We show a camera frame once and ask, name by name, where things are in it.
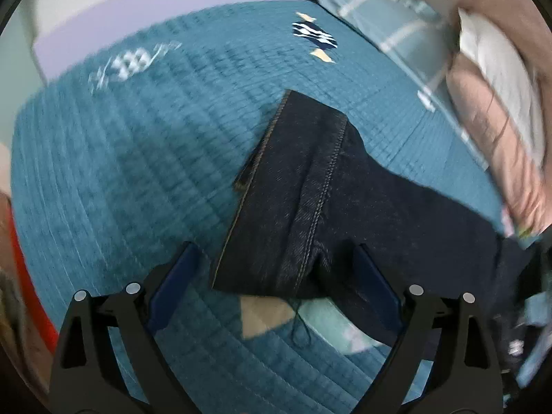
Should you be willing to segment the dark blue denim jeans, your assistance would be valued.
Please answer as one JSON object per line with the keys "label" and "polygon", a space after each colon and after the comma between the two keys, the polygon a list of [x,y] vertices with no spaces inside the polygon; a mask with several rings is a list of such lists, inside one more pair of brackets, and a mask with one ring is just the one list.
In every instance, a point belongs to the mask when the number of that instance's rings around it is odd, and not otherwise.
{"label": "dark blue denim jeans", "polygon": [[497,319],[533,256],[468,207],[380,166],[344,114],[299,92],[284,95],[235,185],[213,287],[329,298],[385,344],[409,286],[471,293]]}

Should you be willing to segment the teal quilted bedspread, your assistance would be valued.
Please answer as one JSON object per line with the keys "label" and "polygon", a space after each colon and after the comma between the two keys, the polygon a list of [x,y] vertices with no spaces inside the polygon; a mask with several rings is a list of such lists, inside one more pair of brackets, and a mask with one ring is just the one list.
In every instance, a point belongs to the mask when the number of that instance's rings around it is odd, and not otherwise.
{"label": "teal quilted bedspread", "polygon": [[[502,227],[488,173],[440,111],[360,34],[308,1],[204,9],[88,57],[32,97],[12,140],[12,210],[25,265],[60,327],[77,290],[109,294],[191,240],[219,253],[232,183],[288,89],[345,113],[369,154]],[[387,349],[327,342],[330,304],[242,337],[239,297],[202,265],[157,335],[206,413],[347,413]]]}

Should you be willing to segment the white pillow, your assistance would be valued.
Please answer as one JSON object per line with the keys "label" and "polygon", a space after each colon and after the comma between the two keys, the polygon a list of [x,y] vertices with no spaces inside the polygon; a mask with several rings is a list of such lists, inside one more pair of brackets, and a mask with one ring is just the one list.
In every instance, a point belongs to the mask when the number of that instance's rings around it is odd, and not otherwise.
{"label": "white pillow", "polygon": [[459,10],[460,52],[475,63],[498,95],[537,166],[544,162],[541,94],[533,70],[513,42],[484,16]]}

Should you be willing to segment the light blue plaid pillow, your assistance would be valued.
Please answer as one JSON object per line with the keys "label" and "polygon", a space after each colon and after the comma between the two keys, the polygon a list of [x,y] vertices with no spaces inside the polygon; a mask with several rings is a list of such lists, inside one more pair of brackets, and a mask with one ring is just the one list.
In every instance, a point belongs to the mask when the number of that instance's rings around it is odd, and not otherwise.
{"label": "light blue plaid pillow", "polygon": [[315,0],[387,55],[433,99],[445,99],[456,33],[423,1]]}

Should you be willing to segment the pink quilted duvet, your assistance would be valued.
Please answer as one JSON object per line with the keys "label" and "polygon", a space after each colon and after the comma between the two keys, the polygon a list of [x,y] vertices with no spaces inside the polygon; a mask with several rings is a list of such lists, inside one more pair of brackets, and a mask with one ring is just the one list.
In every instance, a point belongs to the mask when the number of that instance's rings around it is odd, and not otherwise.
{"label": "pink quilted duvet", "polygon": [[551,224],[551,31],[532,0],[456,0],[459,10],[492,21],[533,70],[544,116],[544,162],[537,166],[514,122],[478,66],[460,50],[446,75],[457,117],[489,164],[505,211],[521,236],[538,236]]}

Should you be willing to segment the lavender bed frame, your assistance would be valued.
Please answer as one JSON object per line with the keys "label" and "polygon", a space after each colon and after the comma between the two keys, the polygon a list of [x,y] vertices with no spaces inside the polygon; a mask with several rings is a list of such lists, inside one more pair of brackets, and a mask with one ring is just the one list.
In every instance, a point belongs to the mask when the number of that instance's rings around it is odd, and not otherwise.
{"label": "lavender bed frame", "polygon": [[46,81],[87,56],[155,23],[215,6],[275,0],[104,0],[61,23],[34,43]]}

